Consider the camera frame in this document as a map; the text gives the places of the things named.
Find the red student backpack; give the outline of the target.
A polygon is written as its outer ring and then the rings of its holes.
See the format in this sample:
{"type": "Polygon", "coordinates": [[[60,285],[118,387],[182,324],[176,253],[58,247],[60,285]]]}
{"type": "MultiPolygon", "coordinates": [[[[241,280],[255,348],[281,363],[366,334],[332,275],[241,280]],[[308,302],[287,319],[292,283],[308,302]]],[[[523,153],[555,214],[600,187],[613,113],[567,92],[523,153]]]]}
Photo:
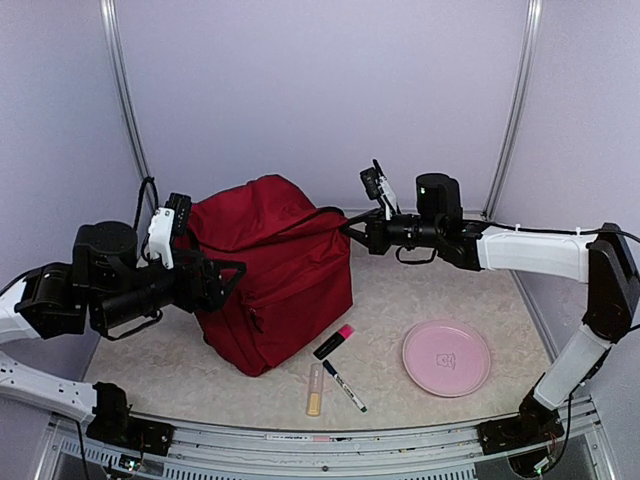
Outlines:
{"type": "Polygon", "coordinates": [[[247,376],[279,366],[353,304],[350,240],[336,207],[316,207],[280,175],[196,203],[186,234],[247,272],[223,307],[196,311],[205,342],[247,376]]]}

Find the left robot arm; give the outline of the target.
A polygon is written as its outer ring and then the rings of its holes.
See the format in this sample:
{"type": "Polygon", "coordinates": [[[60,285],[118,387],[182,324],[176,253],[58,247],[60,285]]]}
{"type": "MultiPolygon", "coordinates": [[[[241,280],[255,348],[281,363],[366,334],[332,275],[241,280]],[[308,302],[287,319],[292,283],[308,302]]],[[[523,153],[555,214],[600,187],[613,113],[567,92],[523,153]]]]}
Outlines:
{"type": "MultiPolygon", "coordinates": [[[[246,272],[242,262],[210,260],[198,250],[173,247],[178,228],[151,223],[144,266],[138,264],[137,235],[122,222],[79,228],[69,263],[32,269],[1,291],[1,341],[81,335],[87,328],[112,340],[127,322],[156,324],[173,305],[185,312],[220,309],[246,272]]],[[[140,434],[125,392],[114,384],[74,382],[1,356],[1,393],[81,424],[102,428],[121,445],[140,434]]]]}

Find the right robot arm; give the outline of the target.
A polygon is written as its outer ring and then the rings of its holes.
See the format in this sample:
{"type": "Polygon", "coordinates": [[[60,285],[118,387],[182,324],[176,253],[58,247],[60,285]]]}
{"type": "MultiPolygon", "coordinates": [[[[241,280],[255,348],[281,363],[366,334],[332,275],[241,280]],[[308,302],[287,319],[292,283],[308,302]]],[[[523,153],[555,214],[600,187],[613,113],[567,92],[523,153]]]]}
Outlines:
{"type": "Polygon", "coordinates": [[[598,370],[611,347],[634,329],[639,271],[628,246],[631,235],[613,223],[595,230],[557,230],[469,220],[463,216],[458,181],[440,173],[417,177],[417,211],[404,213],[377,166],[361,171],[360,178],[367,196],[379,206],[350,218],[342,231],[372,255],[390,248],[427,248],[433,258],[462,270],[522,271],[587,286],[587,309],[578,331],[511,423],[518,442],[535,442],[550,427],[548,411],[567,400],[598,370]]]}

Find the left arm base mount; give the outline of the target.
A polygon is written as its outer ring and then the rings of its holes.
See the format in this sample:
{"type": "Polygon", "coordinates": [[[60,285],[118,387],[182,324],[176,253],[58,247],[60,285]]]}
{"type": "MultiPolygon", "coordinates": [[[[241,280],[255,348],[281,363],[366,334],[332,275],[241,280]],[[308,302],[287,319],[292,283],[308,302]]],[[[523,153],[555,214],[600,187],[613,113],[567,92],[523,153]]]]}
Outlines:
{"type": "Polygon", "coordinates": [[[126,393],[112,383],[93,385],[96,403],[86,434],[90,439],[140,453],[166,457],[174,427],[165,422],[132,416],[126,393]]]}

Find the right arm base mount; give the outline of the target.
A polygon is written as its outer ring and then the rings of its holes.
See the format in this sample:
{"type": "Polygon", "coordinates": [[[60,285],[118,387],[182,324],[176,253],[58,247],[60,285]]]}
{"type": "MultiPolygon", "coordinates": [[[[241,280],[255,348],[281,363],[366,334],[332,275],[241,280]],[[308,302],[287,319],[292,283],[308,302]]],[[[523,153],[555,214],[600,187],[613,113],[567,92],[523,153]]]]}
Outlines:
{"type": "Polygon", "coordinates": [[[477,426],[484,455],[528,447],[565,434],[558,409],[547,409],[534,398],[534,391],[532,388],[527,393],[515,415],[477,426]]]}

